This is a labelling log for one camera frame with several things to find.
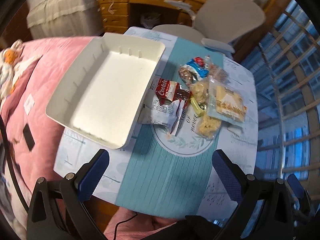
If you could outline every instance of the black cable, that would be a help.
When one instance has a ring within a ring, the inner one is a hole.
[[[125,223],[125,222],[130,221],[131,219],[135,218],[136,216],[138,216],[138,213],[137,213],[137,212],[136,212],[136,214],[135,214],[133,217],[131,217],[131,218],[125,220],[125,221],[121,221],[121,222],[119,222],[119,223],[116,224],[116,227],[115,227],[115,236],[113,237],[113,240],[116,240],[118,226],[119,226],[120,224],[122,224],[122,223]]]
[[[7,132],[6,132],[6,129],[5,129],[5,126],[4,126],[4,122],[3,122],[3,119],[2,119],[1,115],[0,115],[0,131],[1,131],[2,141],[3,141],[3,145],[4,145],[4,155],[5,155],[6,159],[7,159],[7,164],[8,164],[8,168],[9,168],[9,172],[10,172],[10,176],[11,176],[14,188],[16,189],[16,192],[18,194],[20,202],[22,203],[24,209],[28,213],[29,206],[28,206],[26,200],[23,197],[23,194],[21,192],[21,189],[20,189],[18,181],[17,181],[16,174],[14,172],[12,159],[11,159],[11,155],[10,155],[10,146],[9,146],[9,141],[8,141],[8,137],[7,137]]]

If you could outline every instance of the white paper tag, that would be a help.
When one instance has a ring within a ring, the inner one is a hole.
[[[29,115],[31,109],[33,108],[33,105],[35,104],[35,101],[32,97],[32,95],[30,94],[26,101],[24,102],[23,104],[23,107],[24,107],[24,111],[26,112],[27,115]]]

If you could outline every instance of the teal stripe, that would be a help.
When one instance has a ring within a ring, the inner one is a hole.
[[[208,54],[214,63],[223,65],[222,54],[178,38],[162,77],[181,82],[177,66],[193,57]],[[162,148],[152,129],[153,126],[143,125],[140,130],[116,205],[167,218],[196,214],[208,183],[212,153],[216,150],[219,136],[204,153],[180,157]]]

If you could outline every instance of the pink fabric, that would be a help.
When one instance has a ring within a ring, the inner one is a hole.
[[[110,220],[106,230],[104,231],[104,235],[108,239],[113,239],[116,224],[132,218],[135,214],[136,213],[134,211],[120,207]],[[135,218],[118,226],[116,239],[140,240],[171,226],[175,222],[177,222],[177,219],[165,219],[138,213]]]
[[[5,101],[2,113],[8,120],[8,139],[15,142],[16,163],[20,166],[21,175],[31,192],[39,177],[45,177],[47,180],[60,178],[53,171],[53,165],[63,127],[46,116],[45,108],[60,79],[91,39],[92,37],[52,38],[25,43],[22,57],[28,59],[35,55],[43,56],[36,64],[27,84],[27,78],[20,82],[23,75],[30,71],[25,70],[17,83],[16,93]],[[23,104],[30,94],[35,104],[27,116]],[[26,123],[29,124],[35,141],[31,152],[22,134]]]

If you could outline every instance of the tray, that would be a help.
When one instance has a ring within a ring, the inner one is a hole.
[[[66,71],[46,108],[49,118],[111,149],[130,140],[165,45],[105,33]]]

